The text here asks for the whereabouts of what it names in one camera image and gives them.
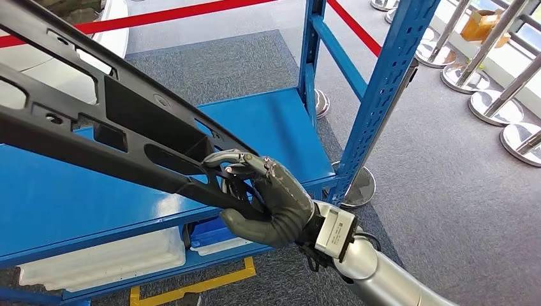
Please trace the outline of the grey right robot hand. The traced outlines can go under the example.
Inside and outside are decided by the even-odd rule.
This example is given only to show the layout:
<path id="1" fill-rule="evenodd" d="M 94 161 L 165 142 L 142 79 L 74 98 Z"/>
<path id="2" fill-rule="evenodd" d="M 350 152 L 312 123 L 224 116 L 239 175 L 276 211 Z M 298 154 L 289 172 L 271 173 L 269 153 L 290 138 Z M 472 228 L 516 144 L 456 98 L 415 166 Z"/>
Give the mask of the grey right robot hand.
<path id="1" fill-rule="evenodd" d="M 228 162 L 235 174 L 252 175 L 252 186 L 270 212 L 269 221 L 244 217 L 234 208 L 226 208 L 220 217 L 227 228 L 243 239 L 281 248 L 299 238 L 315 212 L 315 204 L 297 179 L 282 164 L 237 149 L 208 155 L 203 164 L 209 168 Z"/>

